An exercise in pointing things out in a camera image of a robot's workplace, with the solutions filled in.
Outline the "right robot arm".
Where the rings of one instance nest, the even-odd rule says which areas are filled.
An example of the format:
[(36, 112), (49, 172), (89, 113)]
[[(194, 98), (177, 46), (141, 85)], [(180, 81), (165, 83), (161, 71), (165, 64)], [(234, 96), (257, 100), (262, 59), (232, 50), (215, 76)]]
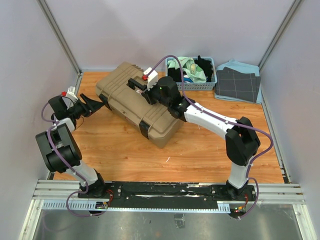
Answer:
[(217, 114), (193, 99), (186, 99), (169, 76), (149, 80), (143, 75), (142, 80), (146, 82), (142, 96), (150, 105), (162, 104), (172, 117), (199, 125), (225, 140), (226, 155), (231, 160), (226, 194), (232, 200), (240, 199), (248, 185), (250, 161), (261, 145), (251, 121), (246, 117), (235, 119)]

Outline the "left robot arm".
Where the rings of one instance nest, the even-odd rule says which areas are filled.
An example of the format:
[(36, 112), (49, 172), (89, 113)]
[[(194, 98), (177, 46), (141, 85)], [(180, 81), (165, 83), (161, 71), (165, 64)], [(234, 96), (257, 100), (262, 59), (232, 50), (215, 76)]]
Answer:
[(102, 102), (81, 94), (81, 100), (63, 92), (46, 103), (53, 110), (51, 119), (44, 118), (52, 126), (35, 136), (44, 163), (51, 173), (66, 173), (79, 181), (79, 198), (102, 198), (107, 185), (100, 173), (84, 161), (72, 132), (77, 120), (90, 117), (104, 106)]

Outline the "tan plastic tool box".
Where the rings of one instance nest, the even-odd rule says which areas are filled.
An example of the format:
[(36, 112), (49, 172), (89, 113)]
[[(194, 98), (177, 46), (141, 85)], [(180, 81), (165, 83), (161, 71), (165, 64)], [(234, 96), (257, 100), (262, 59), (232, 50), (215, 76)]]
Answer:
[(183, 126), (160, 103), (148, 104), (138, 87), (128, 86), (129, 80), (143, 84), (144, 70), (129, 62), (121, 63), (95, 85), (95, 93), (114, 114), (131, 124), (143, 137), (163, 148)]

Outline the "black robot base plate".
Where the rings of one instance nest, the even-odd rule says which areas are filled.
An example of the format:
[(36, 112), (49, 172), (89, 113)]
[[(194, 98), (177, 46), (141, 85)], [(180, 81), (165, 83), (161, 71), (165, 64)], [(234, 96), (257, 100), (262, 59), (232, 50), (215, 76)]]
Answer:
[(103, 186), (90, 186), (79, 198), (112, 198), (110, 206), (130, 209), (216, 209), (218, 201), (255, 201), (252, 185), (240, 190), (229, 184), (179, 182), (125, 182), (112, 181)]

